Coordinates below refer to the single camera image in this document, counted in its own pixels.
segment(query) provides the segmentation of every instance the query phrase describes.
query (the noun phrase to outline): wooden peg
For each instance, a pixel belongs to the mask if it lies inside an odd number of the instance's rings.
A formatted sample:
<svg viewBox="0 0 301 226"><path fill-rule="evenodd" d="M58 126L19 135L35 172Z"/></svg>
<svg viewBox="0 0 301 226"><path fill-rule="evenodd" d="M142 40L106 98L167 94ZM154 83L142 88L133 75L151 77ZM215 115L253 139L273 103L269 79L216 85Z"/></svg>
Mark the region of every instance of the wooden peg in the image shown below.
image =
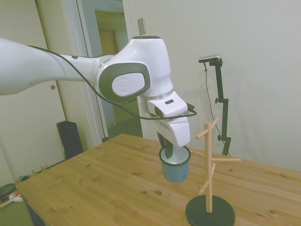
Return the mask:
<svg viewBox="0 0 301 226"><path fill-rule="evenodd" d="M212 122L211 129L213 129L215 127L218 120L219 120L219 118L216 117L215 120Z"/></svg>
<svg viewBox="0 0 301 226"><path fill-rule="evenodd" d="M209 130L204 130L203 132L201 132L199 135L196 135L196 139L200 139L201 137L203 137L204 135L206 135L209 132Z"/></svg>
<svg viewBox="0 0 301 226"><path fill-rule="evenodd" d="M205 189L207 188L209 184L209 180L207 180L204 185L202 186L201 190L198 192L199 195L202 195L202 193L205 191Z"/></svg>
<svg viewBox="0 0 301 226"><path fill-rule="evenodd" d="M205 156L203 153L201 153L201 152L196 152L196 151L193 151L193 150L190 150L190 152L192 153L192 154L196 154L196 155L199 155L199 156Z"/></svg>
<svg viewBox="0 0 301 226"><path fill-rule="evenodd" d="M213 176L213 173L214 173L214 169L215 169L215 163L213 163L213 165L212 165L212 176Z"/></svg>
<svg viewBox="0 0 301 226"><path fill-rule="evenodd" d="M214 159L211 159L211 161L212 162L227 162L227 161L241 162L241 159L226 159L226 158L219 159L219 158L214 158Z"/></svg>

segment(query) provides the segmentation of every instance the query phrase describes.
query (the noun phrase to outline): cabinet door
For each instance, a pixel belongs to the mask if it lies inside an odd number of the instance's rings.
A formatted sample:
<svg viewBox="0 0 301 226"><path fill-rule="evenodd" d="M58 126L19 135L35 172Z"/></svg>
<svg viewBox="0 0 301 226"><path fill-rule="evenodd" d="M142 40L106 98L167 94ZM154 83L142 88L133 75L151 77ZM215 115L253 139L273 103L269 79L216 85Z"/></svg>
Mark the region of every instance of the cabinet door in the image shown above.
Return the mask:
<svg viewBox="0 0 301 226"><path fill-rule="evenodd" d="M0 0L0 37L46 48L34 0ZM56 129L64 120L55 81L0 96L0 162L7 162L14 180L64 159Z"/></svg>

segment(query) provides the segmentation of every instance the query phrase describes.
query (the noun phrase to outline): black cable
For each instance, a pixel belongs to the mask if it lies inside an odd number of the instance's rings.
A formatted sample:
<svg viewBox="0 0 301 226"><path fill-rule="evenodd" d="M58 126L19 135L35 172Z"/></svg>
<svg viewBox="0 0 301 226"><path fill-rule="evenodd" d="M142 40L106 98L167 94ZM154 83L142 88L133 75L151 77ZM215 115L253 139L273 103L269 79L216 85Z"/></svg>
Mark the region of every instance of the black cable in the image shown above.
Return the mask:
<svg viewBox="0 0 301 226"><path fill-rule="evenodd" d="M205 74L206 74L206 90L207 90L207 95L208 95L208 99L209 99L209 105L210 105L210 112L211 112L211 116L212 116L212 119L213 121L215 120L214 116L213 116L213 113L212 113L212 106L211 106L211 100L210 100L210 96L209 96L209 92L208 92L208 84L207 84L207 68L206 68L206 63L203 63L204 66L205 66ZM218 134L221 136L221 133L220 133L220 130L218 129L217 125L215 125L215 127L217 128L217 131L218 131Z"/></svg>
<svg viewBox="0 0 301 226"><path fill-rule="evenodd" d="M130 112L129 110L127 110L126 108L114 103L114 102L111 102L110 100L107 100L106 98L104 98L102 95L100 95L96 89L93 87L93 85L85 78L85 76L69 61L67 60L65 57L61 56L60 54L56 53L56 52L53 52L51 50L48 50L48 49L44 49L44 48L40 48L40 47L36 47L36 46L30 46L32 48L36 48L36 49L39 49L39 50L42 50L42 51L45 51L45 52L48 52L48 53L51 53L55 56L58 56L60 57L61 59L63 59L64 61L66 61L82 78L83 80L88 84L88 86L96 93L96 95L98 95L101 99L103 99L104 101L116 106L116 107L119 107L121 108L122 110L124 110L125 112L129 113L130 115L136 117L136 118L139 118L139 119L144 119L144 120L167 120L167 119L177 119L177 118L183 118L183 117L191 117L191 116L194 116L196 115L197 113L190 109L188 110L189 112L193 113L193 114L189 114L189 115L179 115L179 116L173 116L173 117L158 117L158 118L146 118L146 117L141 117L139 115L136 115L132 112Z"/></svg>

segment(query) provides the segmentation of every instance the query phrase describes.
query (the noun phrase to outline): wooden table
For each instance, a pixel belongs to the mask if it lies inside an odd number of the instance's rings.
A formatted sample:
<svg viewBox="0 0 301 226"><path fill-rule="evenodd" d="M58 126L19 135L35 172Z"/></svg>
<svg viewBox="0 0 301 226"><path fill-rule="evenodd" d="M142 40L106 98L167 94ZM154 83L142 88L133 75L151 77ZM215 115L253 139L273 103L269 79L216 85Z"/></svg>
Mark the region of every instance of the wooden table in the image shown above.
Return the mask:
<svg viewBox="0 0 301 226"><path fill-rule="evenodd" d="M189 226L185 208L206 180L204 158L192 154L188 179L175 184L162 176L159 150L157 141L120 135L17 188L50 226ZM301 226L299 171L217 163L213 194L231 204L236 226Z"/></svg>

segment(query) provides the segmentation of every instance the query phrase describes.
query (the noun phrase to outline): wooden mug tree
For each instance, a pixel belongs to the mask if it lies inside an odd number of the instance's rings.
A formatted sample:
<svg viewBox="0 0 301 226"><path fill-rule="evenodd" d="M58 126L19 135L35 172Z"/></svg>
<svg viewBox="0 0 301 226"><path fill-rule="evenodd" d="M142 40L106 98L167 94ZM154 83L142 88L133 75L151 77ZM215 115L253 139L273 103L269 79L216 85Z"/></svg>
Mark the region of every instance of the wooden mug tree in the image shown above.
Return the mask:
<svg viewBox="0 0 301 226"><path fill-rule="evenodd" d="M232 226L235 222L233 208L224 199L212 195L212 176L215 162L240 162L241 159L212 158L212 129L219 118L213 123L205 122L205 130L196 136L205 136L205 170L206 182L198 192L199 196L189 201L186 206L186 217L193 226Z"/></svg>

